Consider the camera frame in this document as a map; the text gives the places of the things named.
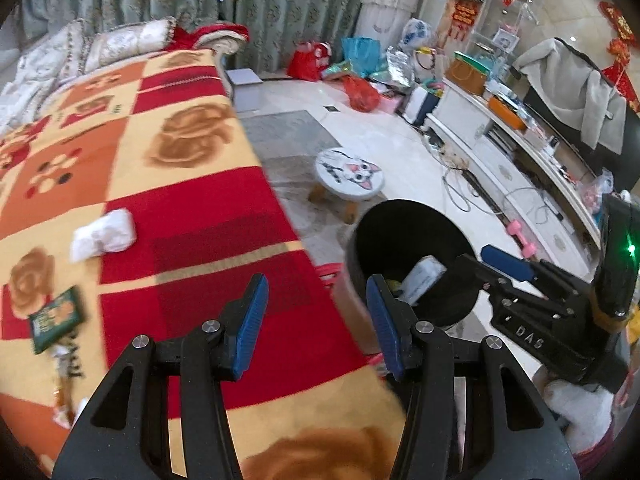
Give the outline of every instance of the crumpled tissue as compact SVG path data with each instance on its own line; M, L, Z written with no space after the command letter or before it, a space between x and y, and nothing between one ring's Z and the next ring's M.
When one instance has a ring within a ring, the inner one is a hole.
M118 253L130 248L135 241L131 213L126 209L115 209L75 230L70 260L74 264L104 253Z

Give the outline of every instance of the green snack package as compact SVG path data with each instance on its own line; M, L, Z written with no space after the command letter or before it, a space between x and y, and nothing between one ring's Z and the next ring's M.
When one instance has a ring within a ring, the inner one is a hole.
M72 286L35 314L29 314L33 351L36 354L44 352L81 321L78 290Z

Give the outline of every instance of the blue bag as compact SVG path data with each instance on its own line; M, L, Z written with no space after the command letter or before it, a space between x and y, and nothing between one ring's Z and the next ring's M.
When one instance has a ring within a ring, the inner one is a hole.
M376 71L380 59L380 42L371 38L342 38L344 59L351 61L353 71L360 77Z

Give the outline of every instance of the stool seat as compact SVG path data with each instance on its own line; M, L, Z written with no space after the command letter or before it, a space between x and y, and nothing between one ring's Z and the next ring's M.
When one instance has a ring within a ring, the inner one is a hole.
M384 174L377 165L344 148L320 152L314 169L322 186L348 202L373 198L385 184Z

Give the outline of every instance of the white storage box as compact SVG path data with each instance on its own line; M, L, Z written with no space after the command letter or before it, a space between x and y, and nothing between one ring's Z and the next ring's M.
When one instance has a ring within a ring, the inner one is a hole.
M250 68L227 70L226 75L234 87L236 112L257 110L262 106L262 79Z

